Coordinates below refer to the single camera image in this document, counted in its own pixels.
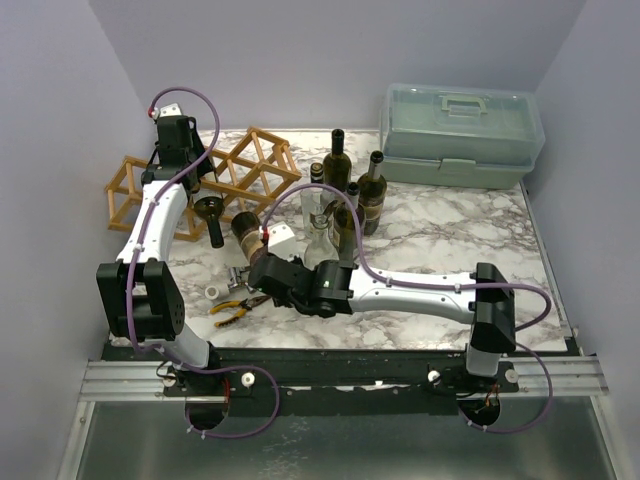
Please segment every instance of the box latch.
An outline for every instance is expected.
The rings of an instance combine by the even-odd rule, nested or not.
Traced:
[[[476,171],[476,161],[463,158],[443,158],[438,172],[445,175],[471,175]]]

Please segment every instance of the white marble surface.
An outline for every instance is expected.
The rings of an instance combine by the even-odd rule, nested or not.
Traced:
[[[223,132],[217,148],[230,150],[244,132]],[[301,172],[321,161],[330,145],[330,132],[274,131],[291,143]],[[209,143],[209,132],[203,132]],[[354,164],[353,177],[362,174],[369,154],[378,148],[374,132],[346,132],[345,150]],[[301,252],[300,200],[285,201],[273,221],[286,221],[297,230]],[[224,281],[231,266],[246,264],[228,225],[225,247],[213,250],[205,234],[197,243],[175,241],[170,254],[173,276],[186,303],[187,323],[219,347],[348,348],[348,349],[464,349],[469,327],[427,315],[368,312],[333,318],[306,317],[293,309],[263,304],[224,328],[214,322],[228,312],[209,315],[212,302],[204,297],[208,284]],[[365,240],[369,264],[409,272],[473,271],[479,261],[494,263],[513,282],[540,285],[549,291],[535,233],[519,187],[510,191],[470,190],[390,183],[380,227]],[[241,299],[246,291],[232,298]],[[537,295],[518,291],[517,322],[542,310]],[[539,351],[564,351],[563,329],[554,308],[539,325],[518,333],[518,341]]]

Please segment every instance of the gray floor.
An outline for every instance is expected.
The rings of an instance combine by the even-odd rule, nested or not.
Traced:
[[[540,405],[504,400],[497,425],[526,422]],[[459,417],[402,415],[280,417],[251,439],[203,441],[186,434],[182,414],[178,404],[97,405],[79,478],[614,478],[586,398],[558,399],[544,424],[508,436],[476,432]],[[260,421],[233,418],[223,427]]]

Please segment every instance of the transparent lid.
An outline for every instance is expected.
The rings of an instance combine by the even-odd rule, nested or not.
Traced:
[[[535,161],[544,132],[533,94],[393,84],[382,118],[385,155]]]

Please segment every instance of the box handle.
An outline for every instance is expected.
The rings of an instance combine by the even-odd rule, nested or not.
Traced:
[[[442,110],[449,112],[451,115],[451,106],[449,102],[457,103],[471,103],[480,107],[480,115],[487,113],[487,106],[484,104],[484,100],[480,97],[472,97],[470,95],[445,95],[442,97]]]

